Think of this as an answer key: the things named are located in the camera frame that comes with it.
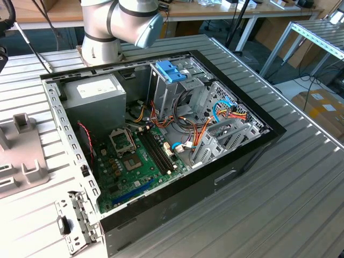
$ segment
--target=expansion slot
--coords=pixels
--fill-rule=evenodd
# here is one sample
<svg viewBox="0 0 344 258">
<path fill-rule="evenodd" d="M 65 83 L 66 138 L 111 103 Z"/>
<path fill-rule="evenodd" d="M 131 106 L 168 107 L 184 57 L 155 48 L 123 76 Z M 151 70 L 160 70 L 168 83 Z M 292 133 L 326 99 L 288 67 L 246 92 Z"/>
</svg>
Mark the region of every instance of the expansion slot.
<svg viewBox="0 0 344 258">
<path fill-rule="evenodd" d="M 150 180 L 148 183 L 146 183 L 146 184 L 144 184 L 144 185 L 142 185 L 142 186 L 140 186 L 140 187 L 138 187 L 138 188 L 132 190 L 131 192 L 128 192 L 128 193 L 126 193 L 126 194 L 124 194 L 124 195 L 122 195 L 122 196 L 120 196 L 120 197 L 118 197 L 118 198 L 112 200 L 112 205 L 115 205 L 115 204 L 117 204 L 117 203 L 120 203 L 120 202 L 122 202 L 122 201 L 124 201 L 124 200 L 126 200 L 126 199 L 129 199 L 129 198 L 135 196 L 136 194 L 139 194 L 139 193 L 141 193 L 141 192 L 143 192 L 143 191 L 146 191 L 146 190 L 149 188 L 149 186 L 150 186 L 154 181 L 155 181 L 155 180 L 152 179 L 152 180 Z"/>
</svg>

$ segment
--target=metal rack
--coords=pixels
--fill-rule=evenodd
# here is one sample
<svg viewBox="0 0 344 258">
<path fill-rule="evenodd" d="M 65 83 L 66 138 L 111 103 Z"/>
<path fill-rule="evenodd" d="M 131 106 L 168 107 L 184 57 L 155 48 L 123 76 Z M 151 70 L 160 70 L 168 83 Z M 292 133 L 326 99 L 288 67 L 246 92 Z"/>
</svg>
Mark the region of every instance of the metal rack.
<svg viewBox="0 0 344 258">
<path fill-rule="evenodd" d="M 299 33 L 299 37 L 291 46 L 290 50 L 284 57 L 284 60 L 287 60 L 288 57 L 297 49 L 302 37 L 309 39 L 311 42 L 327 51 L 327 54 L 315 67 L 311 75 L 314 75 L 317 72 L 330 55 L 334 55 L 338 59 L 344 58 L 344 27 L 333 25 L 328 20 L 291 21 L 260 71 L 260 75 L 262 77 L 264 77 L 269 70 L 291 31 Z"/>
</svg>

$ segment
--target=yellow wire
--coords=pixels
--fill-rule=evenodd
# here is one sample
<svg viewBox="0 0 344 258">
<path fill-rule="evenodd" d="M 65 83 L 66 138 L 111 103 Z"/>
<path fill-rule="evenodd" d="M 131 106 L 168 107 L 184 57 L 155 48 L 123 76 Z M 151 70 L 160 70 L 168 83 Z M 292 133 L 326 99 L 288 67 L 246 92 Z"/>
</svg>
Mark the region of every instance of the yellow wire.
<svg viewBox="0 0 344 258">
<path fill-rule="evenodd" d="M 142 118 L 144 117 L 144 109 L 145 109 L 145 107 L 143 106 L 139 118 L 136 119 L 136 120 L 134 120 L 135 123 L 138 123 L 138 122 L 141 121 Z"/>
</svg>

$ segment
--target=metal workbench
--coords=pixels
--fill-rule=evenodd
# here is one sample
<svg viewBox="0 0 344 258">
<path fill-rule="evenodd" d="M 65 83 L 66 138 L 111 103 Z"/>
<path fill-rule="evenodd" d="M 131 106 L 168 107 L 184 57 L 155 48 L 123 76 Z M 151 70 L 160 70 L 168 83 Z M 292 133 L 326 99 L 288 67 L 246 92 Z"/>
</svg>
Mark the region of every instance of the metal workbench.
<svg viewBox="0 0 344 258">
<path fill-rule="evenodd" d="M 339 60 L 344 58 L 344 29 L 341 25 L 333 25 L 328 20 L 302 20 L 302 21 L 291 21 L 277 42 L 275 48 L 271 52 L 269 58 L 264 64 L 260 71 L 260 75 L 265 77 L 269 68 L 271 67 L 273 61 L 276 59 L 278 53 L 282 49 L 284 43 L 286 42 L 291 31 L 295 31 L 299 34 L 297 39 L 294 41 L 289 51 L 284 57 L 286 61 L 290 55 L 297 50 L 301 40 L 303 38 L 315 43 L 322 49 L 324 49 L 327 54 L 318 63 L 315 69 L 311 72 L 313 76 L 320 67 L 324 64 L 330 55 L 334 55 Z"/>
<path fill-rule="evenodd" d="M 197 49 L 288 131 L 246 174 L 116 257 L 337 257 L 344 248 L 343 146 L 300 114 L 218 42 L 204 35 L 124 44 L 129 59 Z M 83 67 L 76 51 L 44 54 L 55 71 Z M 78 189 L 55 129 L 33 55 L 0 76 L 0 121 L 27 112 L 39 125 L 51 180 L 0 200 L 0 257 L 68 257 L 54 201 Z M 106 257 L 101 244 L 78 257 Z"/>
</svg>

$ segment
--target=metal bracket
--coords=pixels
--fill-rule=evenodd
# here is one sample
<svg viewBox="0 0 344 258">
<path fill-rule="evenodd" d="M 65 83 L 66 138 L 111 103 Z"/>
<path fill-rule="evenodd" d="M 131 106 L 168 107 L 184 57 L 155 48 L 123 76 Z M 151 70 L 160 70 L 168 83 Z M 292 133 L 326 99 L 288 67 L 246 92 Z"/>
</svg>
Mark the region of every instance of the metal bracket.
<svg viewBox="0 0 344 258">
<path fill-rule="evenodd" d="M 60 233 L 66 236 L 71 255 L 100 240 L 101 228 L 86 192 L 69 192 L 55 207 Z"/>
</svg>

